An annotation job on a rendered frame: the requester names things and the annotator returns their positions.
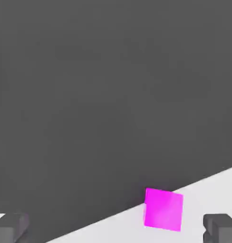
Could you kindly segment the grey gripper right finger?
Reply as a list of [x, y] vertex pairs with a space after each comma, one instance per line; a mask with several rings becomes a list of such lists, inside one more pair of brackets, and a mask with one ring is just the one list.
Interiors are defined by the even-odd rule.
[[232, 218], [228, 214], [205, 214], [203, 226], [203, 243], [232, 243]]

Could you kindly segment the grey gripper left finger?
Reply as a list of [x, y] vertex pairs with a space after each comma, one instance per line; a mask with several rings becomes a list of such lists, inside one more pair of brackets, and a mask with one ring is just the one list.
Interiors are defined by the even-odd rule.
[[29, 216], [8, 213], [0, 218], [0, 243], [16, 243], [29, 226]]

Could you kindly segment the small magenta cube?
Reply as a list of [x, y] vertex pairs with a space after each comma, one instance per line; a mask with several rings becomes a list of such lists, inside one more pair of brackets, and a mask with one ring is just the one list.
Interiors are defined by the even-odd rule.
[[144, 226], [179, 232], [182, 225], [184, 196], [147, 188], [144, 201]]

